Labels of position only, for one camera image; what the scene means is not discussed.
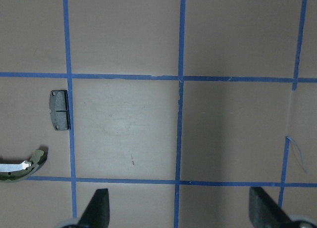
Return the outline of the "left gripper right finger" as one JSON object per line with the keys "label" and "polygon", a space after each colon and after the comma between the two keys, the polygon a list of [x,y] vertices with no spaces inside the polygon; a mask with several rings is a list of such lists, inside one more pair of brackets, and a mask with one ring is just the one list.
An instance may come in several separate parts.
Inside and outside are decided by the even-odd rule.
{"label": "left gripper right finger", "polygon": [[262,187],[249,189],[249,219],[254,228],[283,228],[292,223]]}

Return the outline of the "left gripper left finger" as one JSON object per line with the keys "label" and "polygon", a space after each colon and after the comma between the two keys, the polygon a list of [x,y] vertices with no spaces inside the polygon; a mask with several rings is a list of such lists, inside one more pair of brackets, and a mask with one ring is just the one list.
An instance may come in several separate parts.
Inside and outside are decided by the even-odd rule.
{"label": "left gripper left finger", "polygon": [[79,228],[107,228],[109,225],[108,189],[97,189],[82,214]]}

